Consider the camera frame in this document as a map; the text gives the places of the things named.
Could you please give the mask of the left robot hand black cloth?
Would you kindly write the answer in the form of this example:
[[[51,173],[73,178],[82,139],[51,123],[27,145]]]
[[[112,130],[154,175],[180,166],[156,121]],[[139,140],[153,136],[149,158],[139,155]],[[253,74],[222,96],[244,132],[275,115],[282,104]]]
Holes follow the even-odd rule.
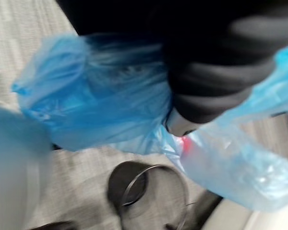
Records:
[[[181,137],[237,107],[288,46],[288,0],[59,0],[77,34],[160,39]]]

